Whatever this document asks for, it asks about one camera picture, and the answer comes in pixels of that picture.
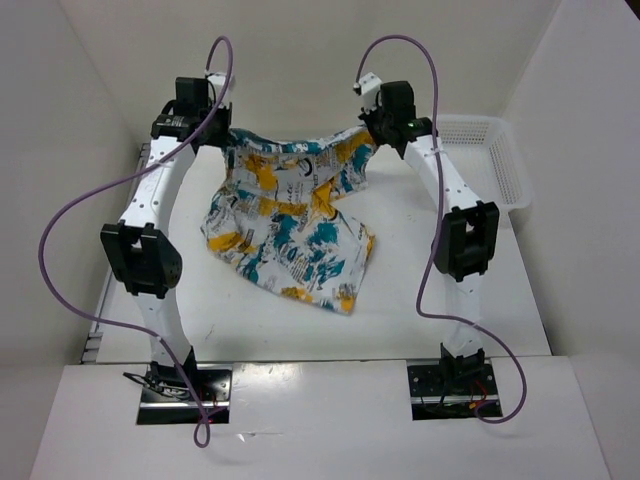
white laundry basket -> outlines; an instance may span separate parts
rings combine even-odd
[[[531,186],[509,124],[500,118],[439,115],[449,158],[473,191],[503,212],[531,203]]]

purple cable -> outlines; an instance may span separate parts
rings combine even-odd
[[[429,279],[429,274],[431,273],[431,268],[433,267],[433,263],[435,261],[435,255],[436,255],[436,252],[438,251],[438,245],[440,244],[440,232],[442,231],[442,221],[444,217],[444,176],[442,173],[442,160],[440,159],[440,152],[438,150],[437,129],[436,129],[436,117],[438,116],[438,76],[436,74],[436,66],[433,63],[433,59],[431,58],[431,55],[420,42],[418,42],[416,39],[411,38],[407,35],[385,35],[384,37],[380,37],[378,40],[376,40],[371,45],[369,45],[369,48],[367,48],[367,50],[364,52],[364,55],[362,56],[362,60],[360,60],[358,73],[356,74],[356,83],[360,80],[360,77],[362,76],[362,69],[364,68],[364,64],[367,60],[367,57],[369,56],[369,53],[371,53],[371,51],[376,47],[376,45],[382,42],[386,42],[387,40],[403,40],[405,42],[409,42],[415,45],[416,47],[418,47],[418,49],[426,57],[427,62],[429,62],[429,67],[431,68],[431,75],[433,77],[433,113],[432,113],[432,124],[431,124],[432,125],[431,139],[433,140],[433,151],[436,153],[435,155],[436,165],[438,167],[438,220],[436,222],[436,233],[435,233],[433,244],[431,246],[431,253],[429,254],[429,260],[427,261],[427,266],[424,269],[424,273],[422,275],[422,281],[420,282],[420,288],[418,289],[418,296],[416,298],[416,312],[418,313],[418,315],[424,318],[453,320],[456,322],[463,323],[469,327],[473,327],[479,332],[482,332],[488,337],[495,340],[496,343],[498,343],[498,345],[500,345],[504,349],[504,351],[507,352],[509,357],[511,357],[511,359],[513,360],[513,363],[515,364],[516,368],[518,369],[518,373],[520,374],[520,379],[522,380],[522,395],[520,397],[520,401],[518,402],[518,405],[513,410],[513,412],[511,412],[509,415],[496,420],[483,418],[479,415],[480,409],[482,409],[484,406],[486,406],[489,403],[495,403],[495,402],[483,403],[480,407],[476,407],[473,410],[473,413],[475,414],[475,416],[478,417],[484,423],[491,423],[491,424],[505,423],[511,420],[516,415],[518,415],[518,413],[520,413],[520,410],[522,410],[522,407],[524,406],[524,403],[527,399],[527,391],[528,391],[527,378],[524,374],[524,370],[522,369],[522,365],[520,364],[520,361],[515,356],[513,351],[507,346],[506,343],[504,343],[500,338],[498,338],[496,334],[487,330],[484,327],[481,327],[480,325],[477,325],[471,320],[467,320],[466,318],[462,318],[462,317],[457,317],[455,315],[440,315],[435,313],[427,313],[422,310],[422,296],[424,295],[424,289],[427,286],[427,280]]]
[[[60,302],[62,306],[64,306],[67,310],[71,311],[72,313],[75,313],[79,317],[82,317],[86,320],[90,320],[92,322],[99,322],[99,323],[104,323],[106,325],[112,325],[114,327],[122,327],[122,328],[129,328],[131,330],[137,330],[138,332],[146,333],[147,335],[150,335],[158,339],[158,342],[160,342],[162,347],[169,354],[169,357],[171,357],[171,360],[173,361],[173,363],[176,366],[176,369],[178,370],[178,373],[180,374],[180,376],[182,377],[182,380],[184,381],[185,385],[189,389],[189,393],[191,393],[191,396],[193,397],[194,401],[196,402],[196,405],[198,406],[198,411],[200,412],[200,419],[198,420],[198,424],[196,425],[196,428],[193,432],[193,441],[200,448],[206,448],[209,445],[209,441],[211,440],[211,429],[208,422],[210,414],[208,414],[207,411],[205,410],[204,405],[200,401],[200,398],[198,397],[198,394],[195,391],[195,388],[193,388],[193,385],[189,381],[189,377],[187,377],[187,374],[182,368],[182,365],[180,365],[180,361],[176,357],[175,353],[171,350],[171,347],[169,347],[169,345],[164,341],[164,339],[162,339],[162,337],[160,337],[158,333],[154,332],[151,329],[141,327],[139,325],[131,325],[129,323],[117,322],[115,320],[105,320],[103,318],[96,317],[95,315],[92,315],[90,313],[84,312],[79,308],[75,307],[74,305],[72,305],[71,303],[69,303],[53,285],[53,282],[49,277],[49,272],[47,271],[44,255],[45,255],[45,246],[46,246],[49,234],[51,233],[51,230],[53,229],[55,224],[58,222],[58,220],[60,220],[60,218],[65,213],[67,213],[69,210],[71,210],[73,207],[75,207],[79,203],[87,200],[88,198],[93,197],[94,195],[97,195],[98,193],[102,193],[105,190],[109,190],[110,188],[117,187],[118,185],[122,185],[123,183],[129,182],[135,178],[142,177],[154,171],[155,169],[159,168],[162,164],[168,162],[171,158],[177,155],[185,147],[187,147],[193,140],[195,140],[204,131],[205,128],[207,128],[207,125],[213,119],[213,116],[216,114],[216,111],[218,110],[218,108],[220,107],[220,104],[222,103],[222,99],[227,93],[227,88],[229,87],[229,82],[231,80],[231,73],[233,71],[233,48],[231,47],[231,42],[229,41],[229,39],[224,35],[221,35],[218,38],[216,38],[215,42],[213,42],[213,45],[211,46],[209,57],[207,59],[207,71],[209,70],[209,66],[211,64],[211,58],[213,57],[213,54],[216,48],[218,47],[218,45],[220,44],[220,42],[224,42],[227,46],[227,78],[225,79],[224,85],[222,86],[220,95],[214,102],[213,107],[211,108],[211,111],[202,121],[200,126],[196,128],[195,131],[191,135],[189,135],[189,137],[187,137],[184,142],[182,142],[172,151],[167,153],[164,157],[162,157],[160,160],[158,160],[156,163],[154,163],[150,167],[140,170],[139,172],[136,172],[133,175],[129,175],[128,177],[122,178],[120,180],[114,180],[113,182],[110,182],[101,187],[95,188],[83,195],[80,195],[78,198],[71,200],[64,207],[62,207],[49,221],[49,223],[44,229],[44,232],[42,232],[42,237],[40,238],[40,244],[38,245],[38,264],[40,266],[40,273],[42,274],[44,283],[47,285],[47,288],[49,288],[49,291],[53,294],[55,299],[58,300],[58,302]],[[200,427],[202,425],[205,426],[204,442],[200,442],[200,440],[198,440],[198,431],[200,430]]]

